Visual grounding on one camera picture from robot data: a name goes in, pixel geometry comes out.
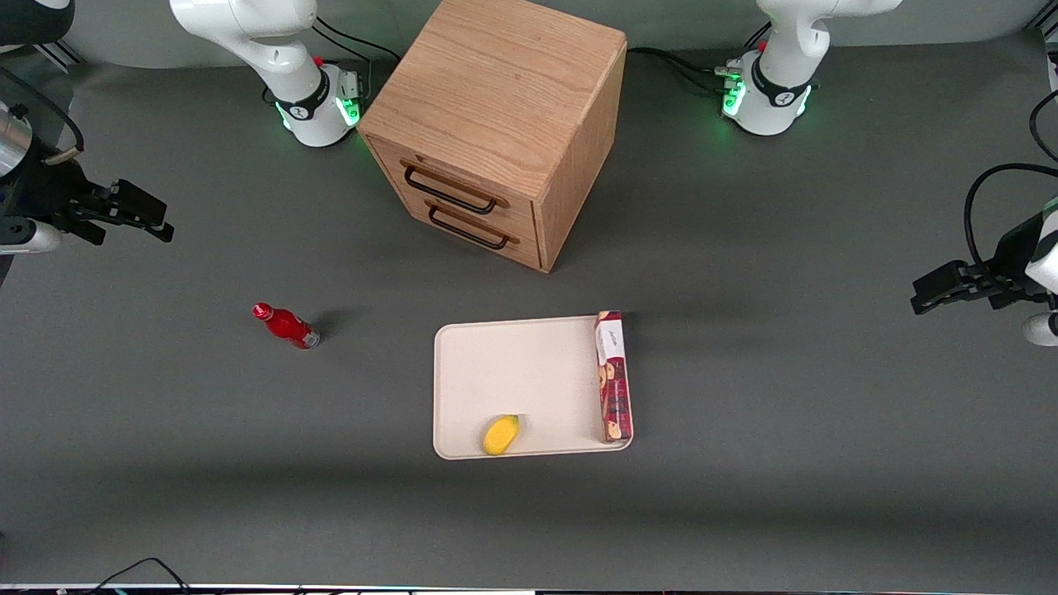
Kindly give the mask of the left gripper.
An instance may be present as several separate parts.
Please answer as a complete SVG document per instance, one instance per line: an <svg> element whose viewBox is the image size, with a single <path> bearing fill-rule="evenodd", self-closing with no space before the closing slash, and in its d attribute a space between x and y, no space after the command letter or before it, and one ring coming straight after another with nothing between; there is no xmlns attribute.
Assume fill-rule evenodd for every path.
<svg viewBox="0 0 1058 595"><path fill-rule="evenodd" d="M1055 307L1056 298L1036 281L1028 278L1025 268L1036 251L1046 211L1032 215L1020 226L1006 232L995 247L989 260L989 271L995 280L1005 283L1019 298L997 293L990 282L979 274L978 268L963 260L941 264L936 269L913 282L911 308L914 315L926 315L941 306L953 302L973 302L989 299L993 310L1009 307L1015 302L1039 302Z"/></svg>

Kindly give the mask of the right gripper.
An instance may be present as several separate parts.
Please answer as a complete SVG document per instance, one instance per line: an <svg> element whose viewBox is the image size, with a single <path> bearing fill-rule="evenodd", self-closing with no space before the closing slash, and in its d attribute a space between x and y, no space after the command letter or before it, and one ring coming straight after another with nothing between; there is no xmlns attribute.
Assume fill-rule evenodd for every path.
<svg viewBox="0 0 1058 595"><path fill-rule="evenodd" d="M111 195L111 208L108 200ZM131 226L162 242L174 241L167 206L132 182L101 185L75 161L45 165L28 155L2 158L2 247L58 247L67 235L103 244L106 226Z"/></svg>

